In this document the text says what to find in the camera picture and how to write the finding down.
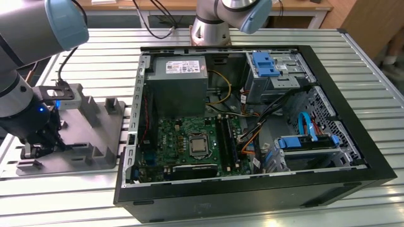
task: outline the motherboard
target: motherboard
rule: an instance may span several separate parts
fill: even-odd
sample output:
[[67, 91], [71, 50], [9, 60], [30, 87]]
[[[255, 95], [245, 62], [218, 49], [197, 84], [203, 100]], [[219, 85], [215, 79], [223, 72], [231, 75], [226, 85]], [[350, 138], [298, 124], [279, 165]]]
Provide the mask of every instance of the motherboard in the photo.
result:
[[195, 166], [205, 175], [234, 176], [250, 174], [250, 160], [241, 158], [237, 138], [243, 134], [237, 116], [183, 117], [161, 119], [158, 150], [143, 155], [145, 181], [173, 180], [179, 169], [190, 172]]

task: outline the cable connector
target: cable connector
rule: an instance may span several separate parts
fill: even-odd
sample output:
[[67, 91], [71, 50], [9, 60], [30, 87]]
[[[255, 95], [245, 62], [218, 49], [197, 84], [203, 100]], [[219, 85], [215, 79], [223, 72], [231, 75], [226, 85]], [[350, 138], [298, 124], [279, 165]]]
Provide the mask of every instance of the cable connector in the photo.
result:
[[170, 30], [169, 30], [169, 33], [173, 34], [173, 33], [175, 32], [175, 30], [177, 30], [177, 27], [173, 26], [173, 27], [170, 28]]

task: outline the black cable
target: black cable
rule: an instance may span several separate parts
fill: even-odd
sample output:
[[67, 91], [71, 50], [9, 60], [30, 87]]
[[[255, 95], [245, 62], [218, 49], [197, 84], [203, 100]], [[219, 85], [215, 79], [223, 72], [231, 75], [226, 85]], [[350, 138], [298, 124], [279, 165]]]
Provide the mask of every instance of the black cable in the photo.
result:
[[177, 20], [174, 19], [173, 15], [170, 14], [171, 16], [169, 16], [169, 14], [165, 12], [165, 10], [158, 6], [158, 4], [155, 3], [155, 1], [158, 1], [158, 0], [151, 0], [151, 3], [153, 3], [153, 4], [157, 6], [157, 8], [162, 11], [162, 13], [165, 14], [167, 20], [171, 22], [171, 25], [173, 25], [174, 27], [179, 27], [179, 25], [178, 25], [178, 23], [177, 23]]
[[[222, 95], [221, 95], [221, 93], [218, 93], [218, 98], [219, 98], [219, 100], [222, 100]], [[227, 101], [227, 100], [225, 100], [225, 101], [222, 102], [222, 105], [229, 109], [230, 112], [233, 112], [233, 109], [230, 108], [229, 104], [226, 104], [226, 101]]]
[[171, 15], [169, 9], [166, 8], [166, 6], [162, 4], [162, 2], [159, 0], [151, 0], [153, 4], [158, 7], [158, 5], [154, 3], [154, 1], [157, 1], [159, 3], [159, 5], [162, 6], [162, 8], [166, 10], [167, 14], [170, 15], [173, 21], [174, 21], [174, 27], [178, 28], [179, 27], [179, 24], [175, 20], [175, 17]]
[[89, 20], [87, 20], [87, 13], [86, 13], [86, 11], [85, 11], [85, 9], [83, 9], [83, 6], [81, 5], [81, 3], [77, 1], [77, 0], [71, 0], [74, 3], [75, 3], [75, 5], [79, 7], [79, 9], [81, 9], [81, 11], [82, 11], [82, 13], [83, 13], [83, 17], [85, 17], [85, 23], [86, 23], [86, 25], [89, 24]]
[[181, 23], [182, 23], [183, 18], [185, 18], [185, 15], [183, 15], [183, 16], [179, 18], [179, 22], [178, 22], [178, 24], [181, 24]]
[[215, 106], [213, 106], [213, 105], [207, 105], [209, 107], [211, 107], [214, 110], [217, 110], [218, 112], [221, 112], [221, 113], [223, 113], [223, 114], [239, 114], [239, 113], [237, 113], [237, 112], [234, 112], [234, 111], [225, 111], [225, 110], [221, 110], [221, 109], [218, 109]]
[[283, 17], [285, 16], [285, 3], [283, 0], [279, 0], [281, 3], [281, 12], [279, 12], [279, 16]]
[[254, 139], [254, 150], [255, 150], [255, 158], [261, 162], [261, 167], [257, 167], [257, 165], [254, 165], [254, 174], [261, 174], [262, 170], [263, 170], [263, 165], [265, 165], [262, 147], [261, 147], [261, 135], [258, 135], [257, 138]]
[[173, 28], [170, 29], [170, 32], [169, 32], [169, 34], [167, 34], [166, 36], [163, 36], [163, 37], [157, 36], [157, 35], [153, 33], [153, 31], [151, 31], [151, 29], [150, 29], [150, 27], [149, 27], [149, 25], [147, 25], [147, 23], [146, 23], [146, 21], [145, 21], [145, 18], [143, 18], [143, 15], [142, 15], [142, 13], [141, 13], [141, 10], [139, 10], [139, 5], [138, 5], [138, 3], [137, 3], [137, 0], [133, 0], [133, 2], [134, 2], [134, 4], [135, 4], [135, 6], [137, 6], [138, 14], [139, 14], [139, 16], [141, 16], [142, 22], [143, 22], [145, 27], [146, 27], [147, 31], [150, 32], [150, 34], [151, 34], [157, 39], [166, 39], [166, 38], [173, 34], [173, 29], [175, 29], [175, 27], [173, 27]]
[[270, 109], [273, 108], [273, 106], [275, 105], [275, 104], [282, 104], [294, 94], [297, 94], [297, 93], [299, 93], [299, 92], [303, 92], [303, 91], [310, 91], [313, 89], [313, 85], [306, 85], [306, 86], [303, 86], [302, 88], [298, 88], [298, 89], [293, 89], [293, 90], [289, 90], [289, 92], [287, 93], [285, 93], [269, 106], [267, 106], [267, 108], [266, 108], [266, 110], [263, 111], [263, 113], [262, 113], [262, 115], [261, 115], [261, 117], [259, 117], [259, 121], [258, 122], [261, 122], [261, 120], [267, 116], [267, 115], [270, 115], [270, 114], [273, 114], [275, 111], [271, 111], [270, 113], [269, 113], [269, 111], [270, 111]]
[[245, 139], [249, 135], [251, 135], [257, 130], [261, 129], [262, 124], [266, 122], [267, 120], [265, 119], [265, 121], [258, 124], [245, 135], [241, 136], [241, 140]]
[[[86, 11], [85, 11], [85, 9], [83, 9], [81, 3], [79, 3], [77, 0], [71, 0], [71, 1], [73, 1], [73, 2], [75, 3], [75, 5], [79, 7], [79, 9], [81, 9], [81, 11], [82, 11], [82, 13], [83, 13], [85, 23], [86, 23], [86, 25], [89, 25], [87, 13], [86, 13]], [[71, 59], [71, 57], [73, 57], [74, 53], [77, 52], [78, 48], [79, 48], [79, 47], [75, 47], [75, 48], [73, 49], [71, 53], [69, 54], [69, 56], [66, 57], [66, 59], [65, 59], [62, 65], [61, 65], [61, 68], [59, 68], [59, 71], [58, 71], [58, 81], [63, 81], [63, 79], [62, 79], [63, 67], [65, 67], [65, 65], [69, 63], [69, 60]]]

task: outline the black case frame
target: black case frame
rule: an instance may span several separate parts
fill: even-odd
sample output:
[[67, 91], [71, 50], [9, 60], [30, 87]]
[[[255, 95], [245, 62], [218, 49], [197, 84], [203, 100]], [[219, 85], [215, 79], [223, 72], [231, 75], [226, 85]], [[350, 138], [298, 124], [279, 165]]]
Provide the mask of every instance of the black case frame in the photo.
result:
[[[185, 50], [187, 54], [190, 49], [210, 50], [211, 48], [225, 51], [298, 49], [313, 74], [318, 78], [318, 83], [333, 104], [338, 118], [345, 124], [357, 148], [366, 159], [367, 163], [363, 164], [369, 168], [273, 177], [253, 176], [250, 179], [231, 181], [122, 188], [122, 160], [114, 198], [117, 206], [123, 206], [142, 223], [237, 215], [329, 205], [363, 188], [379, 186], [397, 178], [397, 174], [311, 46], [179, 46], [146, 47], [142, 48], [142, 51], [154, 53], [161, 50]], [[175, 55], [170, 52], [166, 52], [166, 56]]]

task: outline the yellow cable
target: yellow cable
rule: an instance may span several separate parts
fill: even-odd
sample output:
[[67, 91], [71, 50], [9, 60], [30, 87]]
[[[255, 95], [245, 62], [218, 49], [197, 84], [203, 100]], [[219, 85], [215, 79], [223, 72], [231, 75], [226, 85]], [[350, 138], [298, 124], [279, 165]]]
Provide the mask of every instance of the yellow cable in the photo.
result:
[[219, 73], [218, 71], [215, 70], [209, 70], [209, 72], [214, 72], [217, 73], [219, 76], [222, 76], [222, 78], [226, 80], [227, 84], [229, 84], [229, 94], [226, 96], [225, 99], [219, 100], [218, 102], [214, 102], [214, 103], [207, 103], [207, 105], [214, 105], [214, 104], [219, 104], [219, 103], [223, 103], [227, 98], [230, 98], [231, 94], [233, 94], [233, 84], [230, 83], [229, 79], [225, 77], [225, 75], [222, 75], [222, 73]]

